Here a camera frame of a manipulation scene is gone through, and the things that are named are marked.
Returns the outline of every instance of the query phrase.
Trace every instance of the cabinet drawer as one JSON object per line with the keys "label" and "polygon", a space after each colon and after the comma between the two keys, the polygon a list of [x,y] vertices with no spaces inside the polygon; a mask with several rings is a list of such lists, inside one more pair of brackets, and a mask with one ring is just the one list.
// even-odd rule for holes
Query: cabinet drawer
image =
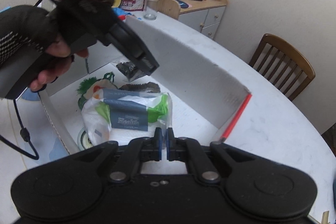
{"label": "cabinet drawer", "polygon": [[200,32],[204,26],[208,11],[209,9],[182,14],[179,16],[178,20],[179,22],[182,22],[183,24]]}
{"label": "cabinet drawer", "polygon": [[224,10],[225,10],[225,6],[209,9],[207,19],[205,20],[204,26],[207,27],[217,22],[220,22],[224,14]]}
{"label": "cabinet drawer", "polygon": [[206,35],[209,38],[213,38],[219,26],[219,22],[216,24],[212,24],[208,27],[203,28],[202,34]]}

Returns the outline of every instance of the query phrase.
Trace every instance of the wooden cabinet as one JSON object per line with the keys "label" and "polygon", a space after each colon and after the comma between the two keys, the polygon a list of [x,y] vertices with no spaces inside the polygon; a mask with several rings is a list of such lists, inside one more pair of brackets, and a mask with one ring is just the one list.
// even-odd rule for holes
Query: wooden cabinet
{"label": "wooden cabinet", "polygon": [[190,6],[181,9],[176,0],[160,0],[158,10],[213,39],[227,6],[227,0],[182,1]]}
{"label": "wooden cabinet", "polygon": [[205,27],[221,22],[224,10],[225,6],[209,9],[207,18],[204,23]]}
{"label": "wooden cabinet", "polygon": [[225,10],[225,6],[198,10],[181,14],[179,21],[193,28],[194,30],[213,39],[217,28],[221,22]]}
{"label": "wooden cabinet", "polygon": [[218,26],[219,26],[219,22],[212,24],[210,26],[204,27],[201,33],[212,39],[215,36]]}
{"label": "wooden cabinet", "polygon": [[200,32],[202,31],[202,28],[204,27],[204,22],[206,21],[208,11],[209,10],[207,9],[207,10],[199,10],[195,12],[182,14],[179,16],[178,20],[182,22],[183,24]]}

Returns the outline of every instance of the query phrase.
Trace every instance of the wooden chair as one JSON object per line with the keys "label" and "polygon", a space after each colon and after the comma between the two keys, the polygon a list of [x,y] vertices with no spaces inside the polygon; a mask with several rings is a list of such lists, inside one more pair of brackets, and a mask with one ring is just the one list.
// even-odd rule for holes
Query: wooden chair
{"label": "wooden chair", "polygon": [[270,54],[271,54],[271,52],[274,48],[277,49],[277,52],[273,55],[272,59],[267,64],[266,68],[261,73],[262,76],[266,75],[266,73],[269,71],[271,66],[274,64],[274,61],[276,60],[276,58],[278,57],[280,52],[283,54],[282,57],[280,58],[280,60],[278,61],[278,63],[275,65],[272,72],[267,77],[268,81],[270,81],[272,79],[272,77],[275,75],[275,73],[279,69],[280,65],[283,63],[285,57],[286,56],[289,57],[289,60],[287,61],[287,63],[283,67],[283,69],[280,71],[278,76],[272,82],[273,85],[276,85],[276,83],[283,76],[283,74],[285,73],[287,68],[290,66],[291,62],[294,62],[294,64],[292,64],[293,67],[292,67],[291,71],[287,74],[287,76],[283,79],[283,81],[278,86],[279,90],[289,80],[289,78],[291,77],[291,75],[293,74],[295,69],[297,67],[300,68],[300,71],[295,76],[295,78],[289,83],[289,85],[286,87],[286,89],[283,91],[283,94],[286,95],[286,93],[288,93],[288,91],[291,89],[291,87],[294,85],[294,83],[299,79],[299,77],[301,76],[301,74],[303,72],[307,76],[302,81],[302,83],[293,91],[293,93],[288,97],[289,100],[293,101],[306,88],[306,86],[315,78],[315,72],[314,72],[312,66],[307,61],[307,59],[305,59],[305,57],[297,49],[295,49],[292,45],[290,45],[288,42],[281,39],[280,37],[277,37],[277,36],[269,34],[269,33],[264,34],[263,38],[261,39],[261,41],[260,41],[260,43],[257,47],[257,50],[253,54],[252,59],[249,63],[249,65],[251,67],[253,67],[256,64],[258,58],[260,57],[262,51],[264,50],[264,48],[266,46],[266,44],[270,44],[271,48],[268,50],[268,52],[266,53],[266,55],[262,59],[261,63],[259,64],[259,66],[257,68],[257,72],[260,73],[261,68],[264,66],[266,60],[268,59],[268,57],[270,56]]}

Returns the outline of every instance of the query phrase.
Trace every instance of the round table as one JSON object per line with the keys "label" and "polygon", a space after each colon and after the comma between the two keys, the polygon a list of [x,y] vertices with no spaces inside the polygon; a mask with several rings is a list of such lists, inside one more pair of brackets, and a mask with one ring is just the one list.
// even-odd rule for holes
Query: round table
{"label": "round table", "polygon": [[[146,23],[179,40],[184,39],[187,28],[160,13],[157,20]],[[330,211],[329,221],[333,222],[336,214],[332,183],[336,174],[336,158],[317,130],[278,89],[222,46],[201,34],[198,43],[190,42],[187,37],[185,41],[219,64],[252,93],[226,143],[308,173],[318,186],[318,196],[310,214],[320,220],[324,211]],[[13,115],[10,119],[6,100],[0,101],[0,111],[1,134],[16,143],[13,129],[19,129],[18,122]],[[11,201],[10,186],[13,179],[25,169],[21,155],[0,143],[1,224],[13,222],[18,217]]]}

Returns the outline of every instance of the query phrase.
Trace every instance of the hand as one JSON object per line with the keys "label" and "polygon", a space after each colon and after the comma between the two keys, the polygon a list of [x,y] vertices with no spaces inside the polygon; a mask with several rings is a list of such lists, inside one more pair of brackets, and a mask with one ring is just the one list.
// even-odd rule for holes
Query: hand
{"label": "hand", "polygon": [[[30,84],[31,91],[40,90],[45,84],[53,82],[56,77],[66,73],[72,63],[70,55],[70,48],[64,41],[63,37],[58,34],[56,41],[52,43],[45,51],[46,53],[56,57],[66,57],[59,61],[52,69],[46,69],[39,73],[37,79],[33,80]],[[87,49],[81,50],[76,53],[78,56],[87,58],[89,52]]]}

